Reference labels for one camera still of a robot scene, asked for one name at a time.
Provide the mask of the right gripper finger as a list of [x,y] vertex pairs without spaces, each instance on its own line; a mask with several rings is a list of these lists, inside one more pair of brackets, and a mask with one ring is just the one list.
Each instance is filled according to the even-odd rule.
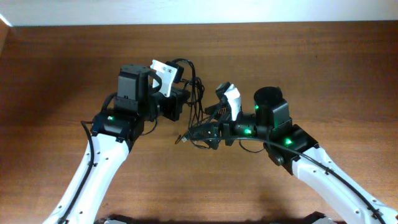
[[217,150],[220,142],[220,129],[217,122],[210,122],[192,127],[188,131],[190,140],[203,141],[210,149]]
[[221,116],[223,113],[224,113],[224,104],[222,103],[218,103],[205,108],[205,114],[209,116],[213,114],[215,114],[216,116]]

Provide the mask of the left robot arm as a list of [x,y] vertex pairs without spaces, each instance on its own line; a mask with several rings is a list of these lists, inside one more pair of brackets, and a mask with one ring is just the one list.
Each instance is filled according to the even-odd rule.
[[91,121],[82,121],[88,144],[85,154],[63,197],[46,223],[94,223],[106,191],[126,160],[147,121],[159,116],[179,119],[190,97],[174,88],[183,68],[154,60],[152,65],[124,65],[118,75],[118,90],[104,101]]

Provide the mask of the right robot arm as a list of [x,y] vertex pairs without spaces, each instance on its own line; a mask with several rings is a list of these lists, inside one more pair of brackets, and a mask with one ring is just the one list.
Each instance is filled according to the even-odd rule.
[[220,85],[220,102],[205,110],[209,118],[183,136],[192,144],[217,149],[223,141],[258,141],[277,166],[311,187],[346,223],[397,223],[397,210],[364,190],[336,165],[318,141],[292,122],[289,104],[279,87],[266,86],[254,94],[254,113],[242,112],[239,91]]

